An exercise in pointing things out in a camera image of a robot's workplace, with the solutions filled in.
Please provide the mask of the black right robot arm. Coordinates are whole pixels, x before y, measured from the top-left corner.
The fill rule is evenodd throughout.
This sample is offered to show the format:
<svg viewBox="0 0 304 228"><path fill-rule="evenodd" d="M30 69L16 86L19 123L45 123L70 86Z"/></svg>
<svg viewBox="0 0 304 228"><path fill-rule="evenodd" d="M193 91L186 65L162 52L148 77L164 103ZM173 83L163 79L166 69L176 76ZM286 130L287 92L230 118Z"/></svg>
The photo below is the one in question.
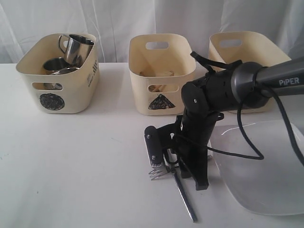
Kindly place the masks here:
<svg viewBox="0 0 304 228"><path fill-rule="evenodd" d="M223 119L225 111L236 111L241 134L255 152L252 159L263 159L262 153L245 133L241 112L261 108L270 98L278 105L298 160L304 160L280 100L281 96L303 94L303 58L267 67L241 60L225 64L203 58L197 53L192 53L192 56L207 69L207 73L182 87L184 111L176 119L173 148L182 163L182 176L193 178L196 190L206 190L209 186L207 144L215 123Z"/></svg>

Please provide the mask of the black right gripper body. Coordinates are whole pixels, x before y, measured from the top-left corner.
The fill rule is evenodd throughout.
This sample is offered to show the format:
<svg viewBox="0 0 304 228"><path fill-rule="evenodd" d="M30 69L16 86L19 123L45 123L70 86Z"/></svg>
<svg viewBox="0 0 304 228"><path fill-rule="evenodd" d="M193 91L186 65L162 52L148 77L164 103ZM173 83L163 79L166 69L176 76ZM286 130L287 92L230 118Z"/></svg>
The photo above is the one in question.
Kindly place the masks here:
<svg viewBox="0 0 304 228"><path fill-rule="evenodd" d="M209 160L208 142L215 123L224 118L221 112L206 116L191 114L187 110L176 116L175 134L180 166L206 166Z"/></svg>

